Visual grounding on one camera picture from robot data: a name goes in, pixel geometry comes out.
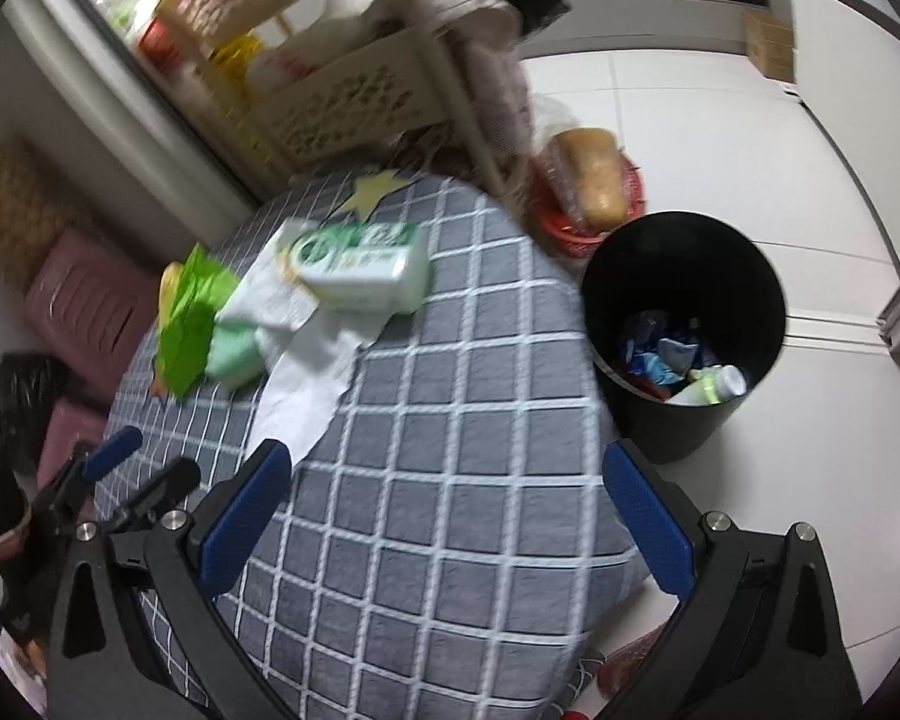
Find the brown bread loaf bag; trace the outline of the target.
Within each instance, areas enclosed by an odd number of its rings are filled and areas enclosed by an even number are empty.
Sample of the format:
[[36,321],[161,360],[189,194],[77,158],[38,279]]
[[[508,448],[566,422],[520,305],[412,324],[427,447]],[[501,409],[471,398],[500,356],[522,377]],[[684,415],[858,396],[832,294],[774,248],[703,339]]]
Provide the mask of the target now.
[[606,128],[562,130],[549,140],[557,198],[572,224],[610,232],[628,217],[621,151]]

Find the green plastic bag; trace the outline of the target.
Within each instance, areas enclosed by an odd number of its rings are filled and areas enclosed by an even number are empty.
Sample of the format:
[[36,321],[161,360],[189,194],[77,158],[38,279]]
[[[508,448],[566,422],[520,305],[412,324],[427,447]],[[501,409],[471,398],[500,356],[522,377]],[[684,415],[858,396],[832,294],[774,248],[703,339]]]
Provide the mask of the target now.
[[215,316],[237,289],[238,277],[196,244],[183,263],[164,270],[157,301],[157,351],[151,392],[183,398],[208,364]]

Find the black plastic bag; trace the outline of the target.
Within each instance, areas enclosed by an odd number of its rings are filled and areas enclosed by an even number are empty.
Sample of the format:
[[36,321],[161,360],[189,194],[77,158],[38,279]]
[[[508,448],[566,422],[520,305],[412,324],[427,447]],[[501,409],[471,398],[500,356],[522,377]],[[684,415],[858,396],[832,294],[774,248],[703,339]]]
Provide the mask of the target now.
[[71,369],[52,355],[13,351],[0,358],[0,468],[34,476],[53,410]]

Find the grey cloth on rack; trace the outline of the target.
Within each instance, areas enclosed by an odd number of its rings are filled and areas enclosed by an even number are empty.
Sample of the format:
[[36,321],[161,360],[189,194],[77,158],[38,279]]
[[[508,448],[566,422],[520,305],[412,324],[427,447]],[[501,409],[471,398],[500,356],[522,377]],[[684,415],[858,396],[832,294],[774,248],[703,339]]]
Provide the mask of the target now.
[[413,0],[424,23],[452,44],[489,148],[528,156],[533,121],[517,55],[521,16],[507,0]]

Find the white paper towel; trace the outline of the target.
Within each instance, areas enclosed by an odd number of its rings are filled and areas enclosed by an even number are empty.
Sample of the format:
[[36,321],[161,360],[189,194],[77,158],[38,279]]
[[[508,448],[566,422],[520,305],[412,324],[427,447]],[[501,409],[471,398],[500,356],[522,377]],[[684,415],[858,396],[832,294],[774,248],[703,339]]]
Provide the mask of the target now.
[[359,353],[377,341],[385,314],[336,312],[301,283],[279,275],[278,249],[268,244],[215,316],[237,333],[266,374],[247,447],[266,439],[302,460],[320,442],[351,388]]

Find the grey checked tablecloth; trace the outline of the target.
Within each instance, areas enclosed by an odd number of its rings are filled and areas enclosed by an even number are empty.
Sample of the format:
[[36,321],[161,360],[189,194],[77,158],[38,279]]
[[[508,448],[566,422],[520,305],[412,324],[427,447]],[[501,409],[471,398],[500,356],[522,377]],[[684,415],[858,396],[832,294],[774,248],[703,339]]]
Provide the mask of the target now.
[[471,185],[416,176],[432,286],[357,359],[217,608],[302,718],[556,718],[644,582],[601,483],[577,289]]

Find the green white tissue pack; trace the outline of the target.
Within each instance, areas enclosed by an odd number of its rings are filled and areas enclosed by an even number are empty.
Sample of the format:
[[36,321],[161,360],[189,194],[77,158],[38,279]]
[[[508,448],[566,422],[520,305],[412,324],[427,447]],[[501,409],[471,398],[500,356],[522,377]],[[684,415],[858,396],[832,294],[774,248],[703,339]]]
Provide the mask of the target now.
[[413,223],[314,227],[278,249],[281,275],[328,309],[409,316],[429,294],[427,234]]

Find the cardboard box on floor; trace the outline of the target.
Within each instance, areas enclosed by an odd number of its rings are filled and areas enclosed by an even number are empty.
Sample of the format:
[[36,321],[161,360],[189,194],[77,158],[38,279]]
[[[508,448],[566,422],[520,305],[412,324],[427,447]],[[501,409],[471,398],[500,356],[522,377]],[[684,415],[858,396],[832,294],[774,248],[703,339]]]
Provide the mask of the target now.
[[766,78],[776,82],[795,82],[793,28],[785,21],[762,11],[743,13],[746,55]]

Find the beige plastic storage rack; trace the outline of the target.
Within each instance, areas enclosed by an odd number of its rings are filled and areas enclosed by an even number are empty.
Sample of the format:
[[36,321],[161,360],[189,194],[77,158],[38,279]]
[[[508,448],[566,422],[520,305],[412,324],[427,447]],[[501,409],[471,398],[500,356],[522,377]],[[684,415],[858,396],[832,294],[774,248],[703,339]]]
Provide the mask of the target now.
[[272,174],[421,132],[423,163],[502,200],[525,184],[530,154],[489,148],[452,44],[413,0],[160,0],[157,18]]

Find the pink plastic stool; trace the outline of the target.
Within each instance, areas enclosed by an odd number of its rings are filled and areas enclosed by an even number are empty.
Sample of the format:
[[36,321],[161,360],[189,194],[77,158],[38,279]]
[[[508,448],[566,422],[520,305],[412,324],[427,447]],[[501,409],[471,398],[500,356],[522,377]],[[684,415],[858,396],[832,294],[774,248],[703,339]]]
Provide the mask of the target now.
[[46,348],[112,401],[157,316],[159,280],[77,229],[53,245],[23,300]]

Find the red plastic basket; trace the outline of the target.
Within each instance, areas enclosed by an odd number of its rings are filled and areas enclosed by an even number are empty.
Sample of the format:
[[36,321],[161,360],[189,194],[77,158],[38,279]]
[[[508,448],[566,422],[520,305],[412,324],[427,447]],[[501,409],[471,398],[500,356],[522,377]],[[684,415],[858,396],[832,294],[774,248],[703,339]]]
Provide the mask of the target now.
[[[644,215],[647,208],[644,179],[639,167],[627,154],[621,154],[621,167],[624,195],[628,200],[628,220],[632,221]],[[605,232],[574,226],[571,216],[562,208],[548,177],[544,176],[536,164],[532,164],[530,179],[532,179],[530,182],[532,228],[543,238],[546,247],[561,257],[569,257],[572,260],[588,259],[606,238]]]

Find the white green plastic bottle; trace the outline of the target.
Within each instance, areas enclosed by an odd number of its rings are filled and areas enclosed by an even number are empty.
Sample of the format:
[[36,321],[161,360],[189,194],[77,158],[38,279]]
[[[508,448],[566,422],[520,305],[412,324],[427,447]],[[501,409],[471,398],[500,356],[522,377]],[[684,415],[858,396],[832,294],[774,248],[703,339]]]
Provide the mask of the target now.
[[736,366],[710,366],[691,369],[683,385],[667,399],[668,405],[722,405],[748,393],[748,383]]

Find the black trash bin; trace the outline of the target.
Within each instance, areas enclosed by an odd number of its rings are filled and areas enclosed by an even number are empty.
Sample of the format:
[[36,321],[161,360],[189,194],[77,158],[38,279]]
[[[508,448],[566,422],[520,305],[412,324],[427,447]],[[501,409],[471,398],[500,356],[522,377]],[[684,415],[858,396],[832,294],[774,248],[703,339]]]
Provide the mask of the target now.
[[658,465],[699,449],[747,394],[722,405],[668,405],[683,382],[662,388],[629,376],[624,346],[644,312],[699,340],[692,369],[736,366],[748,394],[784,344],[787,305],[777,273],[745,234],[710,216],[663,211],[624,224],[596,249],[580,294],[596,380],[617,432]]

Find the blue white snack bag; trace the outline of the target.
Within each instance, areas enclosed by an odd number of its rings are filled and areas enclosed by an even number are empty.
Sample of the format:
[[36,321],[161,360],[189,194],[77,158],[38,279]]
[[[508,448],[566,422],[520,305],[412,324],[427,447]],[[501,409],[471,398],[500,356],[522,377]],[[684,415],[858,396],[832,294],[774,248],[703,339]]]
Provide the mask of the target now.
[[624,346],[624,362],[629,376],[667,388],[685,382],[699,353],[694,335],[668,330],[662,314],[644,312]]

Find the light green soft pack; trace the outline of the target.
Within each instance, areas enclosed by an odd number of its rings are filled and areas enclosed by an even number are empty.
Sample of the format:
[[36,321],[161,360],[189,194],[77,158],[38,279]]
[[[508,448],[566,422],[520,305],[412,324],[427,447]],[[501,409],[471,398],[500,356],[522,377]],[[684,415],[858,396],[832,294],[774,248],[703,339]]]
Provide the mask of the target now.
[[233,392],[266,372],[256,344],[255,328],[241,323],[218,323],[212,330],[206,377]]

